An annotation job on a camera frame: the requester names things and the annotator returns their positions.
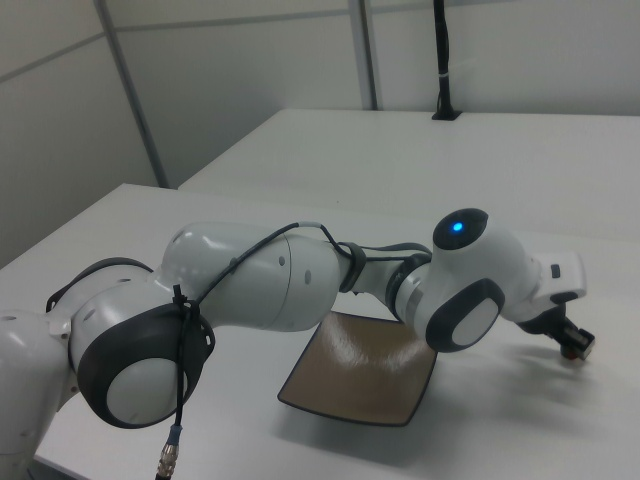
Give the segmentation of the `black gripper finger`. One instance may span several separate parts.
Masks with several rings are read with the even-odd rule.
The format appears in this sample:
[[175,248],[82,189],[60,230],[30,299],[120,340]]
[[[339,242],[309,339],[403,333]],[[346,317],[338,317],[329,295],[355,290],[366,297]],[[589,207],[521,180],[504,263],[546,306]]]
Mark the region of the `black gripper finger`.
[[584,329],[565,327],[558,343],[565,359],[586,360],[595,345],[595,336]]

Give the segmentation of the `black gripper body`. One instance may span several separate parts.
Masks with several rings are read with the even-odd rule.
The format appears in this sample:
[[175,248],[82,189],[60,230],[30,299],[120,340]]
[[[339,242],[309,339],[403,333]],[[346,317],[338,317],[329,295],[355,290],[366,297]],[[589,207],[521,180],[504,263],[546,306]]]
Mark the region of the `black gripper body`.
[[567,342],[567,329],[570,321],[566,316],[566,305],[557,305],[537,317],[524,322],[517,323],[517,326],[526,333],[533,335],[546,335],[557,342]]

